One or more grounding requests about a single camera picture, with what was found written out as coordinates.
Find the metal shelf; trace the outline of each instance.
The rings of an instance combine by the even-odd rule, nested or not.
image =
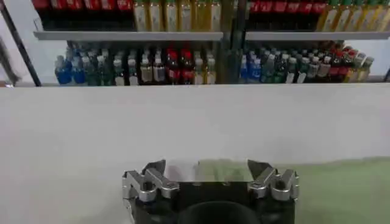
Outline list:
[[[70,41],[219,41],[222,32],[35,31],[39,40]]]
[[[387,40],[390,32],[247,32],[245,40]]]

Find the yellow juice bottle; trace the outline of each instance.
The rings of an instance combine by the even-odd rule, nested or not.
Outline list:
[[[163,10],[160,0],[151,0],[151,3],[149,5],[149,14],[151,21],[151,31],[164,31]]]
[[[346,32],[356,31],[358,21],[362,12],[363,12],[363,0],[355,0],[355,4],[352,7],[351,13],[349,13],[349,17],[343,28],[343,31]]]
[[[318,19],[316,31],[330,32],[332,30],[332,23],[337,14],[338,4],[338,0],[329,0],[324,12]]]
[[[179,31],[189,32],[193,26],[193,12],[190,0],[181,0],[179,4]]]
[[[344,30],[344,26],[352,13],[352,2],[351,0],[342,0],[337,15],[333,20],[331,30],[334,32],[341,32]]]
[[[363,13],[360,16],[357,25],[357,31],[369,31],[369,23],[377,10],[377,0],[367,0],[367,4],[363,6]]]

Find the bottle label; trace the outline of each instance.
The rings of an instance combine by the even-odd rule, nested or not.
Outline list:
[[[337,14],[337,10],[333,9],[328,12],[327,18],[325,20],[324,28],[322,28],[323,32],[330,32],[332,30],[332,22]]]
[[[182,23],[180,31],[191,31],[191,6],[183,5],[182,7]]]
[[[102,0],[102,9],[104,10],[115,9],[115,0]]]
[[[147,31],[146,20],[145,20],[145,9],[142,6],[134,8],[134,15],[136,19],[136,28],[138,31]]]
[[[329,75],[337,75],[339,73],[339,68],[337,67],[331,67],[329,69]]]
[[[312,3],[310,2],[301,2],[299,4],[298,12],[301,14],[309,14],[312,6]]]
[[[51,5],[53,9],[65,9],[66,0],[51,0]]]
[[[48,0],[32,0],[32,4],[36,9],[46,9],[49,7]]]
[[[218,32],[221,25],[221,6],[211,7],[211,31]]]
[[[151,30],[154,32],[161,31],[160,25],[160,7],[158,5],[154,5],[150,7],[151,12]]]
[[[288,12],[288,13],[296,13],[298,11],[298,8],[299,8],[299,2],[290,2],[287,5],[286,12]]]
[[[83,7],[82,0],[66,0],[66,3],[68,3],[68,8],[71,10],[79,10]]]
[[[133,1],[132,0],[118,0],[118,8],[119,10],[126,11],[133,9]]]
[[[294,73],[287,73],[286,83],[292,83],[294,81]]]
[[[324,11],[326,6],[327,6],[326,3],[314,3],[311,8],[311,11],[316,14],[321,14]]]
[[[274,4],[274,12],[282,13],[286,10],[287,2],[276,1]]]
[[[351,11],[349,9],[347,10],[344,10],[342,13],[341,13],[341,16],[340,16],[340,19],[339,19],[339,22],[337,23],[337,26],[336,26],[336,29],[335,29],[335,32],[340,32],[343,30],[346,22],[347,22],[347,19],[348,19],[348,16],[349,16],[349,13]]]
[[[259,8],[260,8],[260,12],[270,12],[272,10],[272,2],[260,1]]]
[[[168,32],[177,31],[177,9],[176,6],[169,6],[166,8],[167,28]]]
[[[375,9],[372,9],[367,12],[366,17],[363,19],[363,23],[361,24],[360,30],[366,31],[368,30],[369,22],[372,20],[372,17],[374,17]]]
[[[362,12],[361,9],[353,12],[353,15],[351,16],[351,19],[346,27],[346,31],[355,31],[355,28],[356,28],[356,25],[358,24],[361,12]]]

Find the green cloth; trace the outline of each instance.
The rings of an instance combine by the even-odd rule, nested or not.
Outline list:
[[[248,181],[245,166],[225,159],[200,161],[197,180],[212,181],[216,173],[217,181]],[[390,158],[276,167],[294,169],[300,177],[298,224],[390,223]]]

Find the plastic bottle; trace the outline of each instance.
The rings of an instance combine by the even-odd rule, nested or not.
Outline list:
[[[219,32],[221,30],[221,0],[211,1],[210,31]]]
[[[216,71],[215,71],[215,59],[209,58],[207,60],[207,80],[206,84],[211,85],[215,84],[216,81]]]
[[[134,0],[134,17],[137,31],[149,31],[149,16],[143,0]]]
[[[274,83],[283,83],[286,79],[288,54],[283,54],[282,59],[275,64]]]
[[[296,73],[296,64],[297,64],[296,58],[289,59],[288,68],[287,68],[286,83],[293,83],[294,82],[295,73]]]
[[[369,24],[374,18],[377,9],[377,0],[367,0],[367,4],[363,7],[363,13],[358,21],[358,31],[370,31]]]
[[[358,71],[358,73],[359,73],[358,82],[366,81],[368,75],[370,74],[370,67],[372,65],[372,62],[374,62],[374,59],[372,57],[366,58],[362,67]]]
[[[176,32],[179,26],[177,5],[175,0],[166,0],[165,4],[165,28],[168,32]]]
[[[195,59],[195,76],[194,76],[194,85],[204,84],[204,79],[206,79],[203,72],[203,60],[201,58]]]
[[[341,0],[341,5],[338,9],[338,12],[333,20],[331,31],[341,32],[344,30],[344,26],[350,14],[352,13],[352,0]]]
[[[306,79],[309,70],[309,58],[302,58],[300,68],[298,71],[297,83],[303,83]]]
[[[190,0],[181,0],[179,7],[179,31],[189,32],[193,28],[193,11]]]
[[[332,31],[332,22],[337,14],[338,0],[329,0],[329,4],[326,6],[324,12],[318,19],[317,29],[318,32],[330,32]]]

